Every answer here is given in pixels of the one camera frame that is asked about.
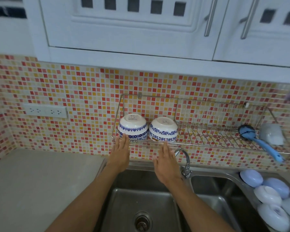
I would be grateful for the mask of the person's left hand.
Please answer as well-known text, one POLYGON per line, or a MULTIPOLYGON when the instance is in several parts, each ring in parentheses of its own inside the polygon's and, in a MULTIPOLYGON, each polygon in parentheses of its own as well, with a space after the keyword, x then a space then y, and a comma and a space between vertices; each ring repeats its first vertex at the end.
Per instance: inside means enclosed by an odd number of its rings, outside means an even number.
POLYGON ((130 152, 112 152, 106 166, 117 174, 126 170, 130 161, 130 152))

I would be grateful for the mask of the person's right hand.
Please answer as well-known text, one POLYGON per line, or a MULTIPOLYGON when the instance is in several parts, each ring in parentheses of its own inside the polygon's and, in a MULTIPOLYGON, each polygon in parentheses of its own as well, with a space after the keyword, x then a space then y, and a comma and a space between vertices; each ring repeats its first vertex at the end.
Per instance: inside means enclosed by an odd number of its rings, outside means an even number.
POLYGON ((180 167, 175 158, 175 153, 172 151, 168 143, 165 141, 158 151, 160 157, 160 170, 154 170, 157 178, 167 188, 170 188, 175 182, 182 179, 180 167))

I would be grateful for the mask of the person's right forearm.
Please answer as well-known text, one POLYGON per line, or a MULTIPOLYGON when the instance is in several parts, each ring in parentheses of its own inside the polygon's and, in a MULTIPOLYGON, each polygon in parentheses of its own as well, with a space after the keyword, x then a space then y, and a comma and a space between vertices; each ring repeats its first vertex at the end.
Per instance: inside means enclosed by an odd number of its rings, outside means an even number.
POLYGON ((182 179, 169 181, 166 187, 174 197, 192 232, 235 232, 218 213, 194 194, 182 179))

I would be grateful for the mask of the person's left forearm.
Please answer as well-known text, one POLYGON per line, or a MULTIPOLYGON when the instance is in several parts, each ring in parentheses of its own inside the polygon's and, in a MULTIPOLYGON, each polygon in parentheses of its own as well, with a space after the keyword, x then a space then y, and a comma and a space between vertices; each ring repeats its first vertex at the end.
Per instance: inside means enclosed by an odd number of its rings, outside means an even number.
POLYGON ((128 164, 118 166, 107 164, 45 232, 93 232, 112 183, 127 167, 128 164))

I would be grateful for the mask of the blue patterned white bowl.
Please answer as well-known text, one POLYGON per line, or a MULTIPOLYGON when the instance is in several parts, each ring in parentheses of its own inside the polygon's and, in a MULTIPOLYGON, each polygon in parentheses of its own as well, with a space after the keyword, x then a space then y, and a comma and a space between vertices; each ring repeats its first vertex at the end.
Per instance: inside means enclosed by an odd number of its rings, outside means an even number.
POLYGON ((149 137, 154 141, 175 142, 178 136, 178 126, 168 117, 158 117, 149 126, 149 137))
POLYGON ((130 140, 146 140, 148 136, 148 124, 144 117, 137 113, 130 113, 122 117, 118 126, 119 136, 126 134, 130 140))

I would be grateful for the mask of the chrome faucet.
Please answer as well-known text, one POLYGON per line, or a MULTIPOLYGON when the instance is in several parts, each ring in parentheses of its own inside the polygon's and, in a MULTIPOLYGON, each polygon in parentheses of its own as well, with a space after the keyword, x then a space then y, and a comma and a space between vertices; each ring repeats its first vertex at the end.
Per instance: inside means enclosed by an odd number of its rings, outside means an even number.
POLYGON ((185 179, 189 179, 191 177, 192 171, 190 170, 190 157, 189 154, 182 148, 179 148, 175 151, 175 156, 179 155, 180 153, 183 153, 186 157, 186 165, 184 166, 183 170, 181 171, 182 176, 185 179))

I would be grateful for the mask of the metal sink drain strainer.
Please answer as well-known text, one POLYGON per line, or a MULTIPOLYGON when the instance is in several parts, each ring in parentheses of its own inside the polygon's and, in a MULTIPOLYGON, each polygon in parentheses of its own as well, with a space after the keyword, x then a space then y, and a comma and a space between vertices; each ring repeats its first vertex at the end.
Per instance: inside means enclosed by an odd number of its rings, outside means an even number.
POLYGON ((140 211, 135 215, 133 225, 135 232, 151 232, 152 219, 147 212, 140 211))

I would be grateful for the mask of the stainless steel double sink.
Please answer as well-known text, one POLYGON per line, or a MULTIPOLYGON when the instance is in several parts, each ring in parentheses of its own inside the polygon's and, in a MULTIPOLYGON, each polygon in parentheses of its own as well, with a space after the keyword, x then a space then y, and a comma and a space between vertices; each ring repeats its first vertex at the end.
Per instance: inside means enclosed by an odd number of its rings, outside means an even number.
MULTIPOLYGON (((190 167, 184 183, 237 232, 278 232, 257 212, 261 202, 236 170, 190 167)), ((151 232, 191 232, 175 199, 149 161, 131 161, 107 195, 93 232, 135 232, 134 217, 147 212, 151 232)))

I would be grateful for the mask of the pale blue plastic bowl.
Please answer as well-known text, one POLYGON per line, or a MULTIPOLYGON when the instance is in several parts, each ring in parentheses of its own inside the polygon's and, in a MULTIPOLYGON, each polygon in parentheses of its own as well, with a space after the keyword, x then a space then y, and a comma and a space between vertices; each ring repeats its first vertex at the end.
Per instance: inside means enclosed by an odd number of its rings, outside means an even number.
POLYGON ((241 179, 250 187, 256 188, 263 184, 262 175, 253 169, 246 169, 239 173, 241 179))
POLYGON ((289 186, 280 179, 267 178, 263 181, 262 185, 275 189, 282 199, 287 199, 290 196, 289 186))

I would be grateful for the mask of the blue dish brush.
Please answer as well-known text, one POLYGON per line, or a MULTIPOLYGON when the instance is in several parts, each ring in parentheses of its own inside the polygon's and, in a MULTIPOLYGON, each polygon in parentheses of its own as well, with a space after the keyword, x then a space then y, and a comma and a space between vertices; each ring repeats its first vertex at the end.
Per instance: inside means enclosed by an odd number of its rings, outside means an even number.
POLYGON ((282 155, 279 154, 279 152, 277 152, 274 148, 272 148, 265 141, 256 138, 256 131, 252 126, 250 126, 248 124, 243 124, 243 125, 238 127, 238 132, 243 139, 250 140, 250 141, 257 143, 275 161, 277 161, 279 163, 284 162, 284 158, 282 157, 282 155))

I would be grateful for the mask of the white cabinet door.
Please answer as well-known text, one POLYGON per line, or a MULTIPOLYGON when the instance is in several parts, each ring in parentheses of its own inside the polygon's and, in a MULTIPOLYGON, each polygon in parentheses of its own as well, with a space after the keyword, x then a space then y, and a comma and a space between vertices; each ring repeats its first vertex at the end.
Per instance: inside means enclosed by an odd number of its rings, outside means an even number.
POLYGON ((246 39, 240 39, 253 0, 229 0, 214 60, 290 67, 290 0, 259 0, 246 39))
POLYGON ((229 0, 40 0, 52 47, 212 60, 229 0))

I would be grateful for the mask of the grey plastic container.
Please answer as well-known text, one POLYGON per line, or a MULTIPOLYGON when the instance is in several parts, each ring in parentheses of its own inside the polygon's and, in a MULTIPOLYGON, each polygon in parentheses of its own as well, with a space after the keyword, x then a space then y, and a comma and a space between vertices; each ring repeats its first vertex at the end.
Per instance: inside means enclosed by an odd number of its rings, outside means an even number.
POLYGON ((270 145, 283 146, 285 138, 282 129, 277 123, 264 123, 260 126, 259 139, 270 145))

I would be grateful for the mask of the glass louvre window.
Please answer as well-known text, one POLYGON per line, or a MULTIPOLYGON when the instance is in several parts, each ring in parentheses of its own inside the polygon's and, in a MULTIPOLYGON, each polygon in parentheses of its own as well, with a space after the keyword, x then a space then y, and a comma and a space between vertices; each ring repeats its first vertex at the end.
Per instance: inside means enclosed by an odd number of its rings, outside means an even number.
POLYGON ((23 0, 0 0, 0 17, 27 19, 23 0))

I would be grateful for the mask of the white wall power outlet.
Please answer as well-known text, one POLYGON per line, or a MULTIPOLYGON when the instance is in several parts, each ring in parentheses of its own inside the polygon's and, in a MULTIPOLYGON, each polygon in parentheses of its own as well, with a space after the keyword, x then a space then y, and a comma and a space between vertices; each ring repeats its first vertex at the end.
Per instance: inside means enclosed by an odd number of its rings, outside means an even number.
POLYGON ((58 105, 24 104, 24 110, 29 116, 44 116, 56 118, 68 118, 67 108, 58 105))

